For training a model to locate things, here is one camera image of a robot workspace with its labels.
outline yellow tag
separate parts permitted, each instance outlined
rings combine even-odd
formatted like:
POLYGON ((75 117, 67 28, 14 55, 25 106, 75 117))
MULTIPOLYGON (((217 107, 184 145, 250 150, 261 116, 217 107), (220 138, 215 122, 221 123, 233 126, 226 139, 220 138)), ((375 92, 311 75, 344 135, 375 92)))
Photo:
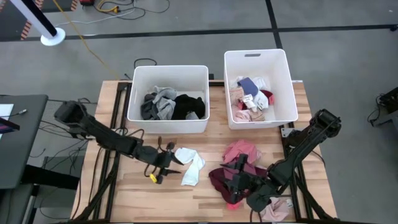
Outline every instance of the yellow tag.
POLYGON ((150 175, 149 175, 149 178, 152 180, 152 182, 153 182, 153 183, 155 183, 155 184, 156 184, 156 182, 157 182, 157 179, 156 179, 156 177, 155 177, 155 175, 154 175, 154 174, 150 174, 150 175))

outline white base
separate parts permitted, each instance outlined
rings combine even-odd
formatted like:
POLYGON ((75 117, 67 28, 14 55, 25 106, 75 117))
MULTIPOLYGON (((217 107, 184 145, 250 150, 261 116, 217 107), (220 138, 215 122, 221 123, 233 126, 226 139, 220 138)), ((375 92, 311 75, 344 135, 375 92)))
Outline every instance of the white base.
POLYGON ((42 37, 40 38, 40 41, 42 42, 42 44, 44 44, 45 46, 51 47, 51 46, 58 45, 63 40, 65 40, 65 37, 67 36, 65 31, 58 27, 55 29, 57 30, 57 34, 55 35, 55 37, 52 37, 51 39, 48 39, 42 35, 42 37))

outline concrete floor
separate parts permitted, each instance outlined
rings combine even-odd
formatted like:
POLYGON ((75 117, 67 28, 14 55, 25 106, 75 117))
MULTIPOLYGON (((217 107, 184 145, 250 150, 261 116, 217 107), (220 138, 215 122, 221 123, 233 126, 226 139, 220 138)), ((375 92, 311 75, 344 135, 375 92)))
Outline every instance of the concrete floor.
MULTIPOLYGON (((151 0, 142 7, 161 9, 151 0)), ((79 24, 83 34, 157 32, 194 29, 270 27, 265 1, 170 0, 169 11, 147 14, 136 21, 110 19, 79 24)), ((272 1, 279 27, 355 26, 398 23, 395 0, 294 0, 272 1)), ((106 17, 78 8, 68 12, 73 20, 106 17)), ((46 16, 65 22, 60 13, 46 16)), ((68 35, 75 35, 65 27, 68 35)), ((37 36, 32 29, 29 36, 37 36)), ((313 112, 326 108, 341 116, 342 130, 321 145, 326 171, 339 218, 347 221, 395 223, 398 220, 398 132, 390 124, 372 128, 366 122, 374 98, 398 84, 398 32, 356 30, 292 32, 280 34, 293 79, 303 80, 313 112)), ((206 65, 215 78, 223 78, 223 54, 227 50, 273 49, 272 34, 220 34, 174 37, 138 37, 87 40, 90 48, 118 73, 131 75, 133 61, 150 57, 159 65, 206 65)), ((101 82, 114 79, 90 55, 80 40, 66 40, 57 47, 40 42, 0 43, 2 94, 45 93, 59 100, 98 98, 101 82)), ((51 121, 57 108, 51 103, 44 119, 51 121)), ((47 150, 53 156, 76 141, 39 133, 32 155, 47 150)), ((29 160, 41 165, 43 157, 29 160)), ((47 215, 68 216, 65 206, 45 208, 47 215)), ((35 223, 54 220, 37 214, 35 223)))

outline wooden table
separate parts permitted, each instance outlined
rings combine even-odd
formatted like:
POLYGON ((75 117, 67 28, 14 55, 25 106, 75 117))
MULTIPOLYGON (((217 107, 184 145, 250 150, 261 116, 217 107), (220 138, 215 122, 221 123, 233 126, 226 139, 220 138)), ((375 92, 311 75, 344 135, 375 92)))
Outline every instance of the wooden table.
MULTIPOLYGON (((99 95, 95 118, 107 126, 111 123, 117 85, 118 81, 103 82, 99 95)), ((295 122, 295 127, 304 128, 308 126, 308 121, 311 118, 304 84, 294 83, 294 92, 298 108, 298 121, 295 122)), ((121 114, 122 101, 118 114, 121 114)), ((126 127, 130 132, 136 129, 128 121, 126 127)), ((157 137, 158 135, 146 134, 144 144, 157 147, 157 137)), ((262 157, 257 164, 264 167, 284 158, 279 128, 235 131, 229 129, 224 87, 210 87, 210 119, 204 133, 163 134, 162 138, 163 147, 167 142, 173 141, 176 142, 176 148, 196 149, 199 155, 206 160, 205 167, 200 171, 199 183, 195 187, 181 186, 182 176, 189 164, 185 166, 172 164, 170 168, 180 170, 182 174, 167 176, 162 185, 153 184, 149 178, 144 177, 143 171, 146 164, 121 156, 111 216, 112 222, 248 222, 250 208, 246 201, 238 210, 227 210, 226 202, 221 194, 211 185, 208 173, 220 167, 221 155, 227 145, 238 139, 246 139, 256 145, 257 149, 262 152, 262 157)), ((100 147, 95 142, 88 144, 81 173, 81 201, 77 214, 80 214, 88 204, 94 164, 99 149, 100 147)), ((103 151, 99 156, 96 168, 93 195, 100 179, 103 151)), ((322 162, 310 154, 303 161, 303 168, 309 191, 325 211, 335 217, 335 206, 322 162)), ((77 206, 78 193, 79 190, 77 190, 72 214, 77 206)), ((100 218, 104 217, 107 198, 108 193, 106 192, 101 203, 100 218)), ((300 192, 298 199, 301 214, 306 217, 300 192)), ((258 220, 257 215, 253 215, 253 217, 253 220, 258 220)), ((291 208, 290 215, 285 220, 293 221, 294 219, 291 208)))

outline white plastic bin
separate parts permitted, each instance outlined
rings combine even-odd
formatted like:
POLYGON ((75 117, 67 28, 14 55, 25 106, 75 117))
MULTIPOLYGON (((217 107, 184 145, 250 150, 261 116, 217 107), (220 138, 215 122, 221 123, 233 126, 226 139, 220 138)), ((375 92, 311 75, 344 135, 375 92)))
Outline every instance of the white plastic bin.
POLYGON ((235 50, 224 54, 224 85, 228 124, 231 129, 273 128, 296 121, 298 118, 292 79, 285 51, 270 50, 235 50), (274 94, 275 103, 263 113, 266 121, 235 122, 232 117, 229 98, 229 82, 238 76, 262 77, 274 94))
POLYGON ((202 65, 169 65, 137 67, 132 79, 127 118, 137 128, 152 134, 202 133, 210 117, 208 69, 202 65), (172 87, 177 95, 201 97, 205 103, 205 117, 198 120, 146 121, 141 116, 144 97, 154 91, 154 86, 172 87))

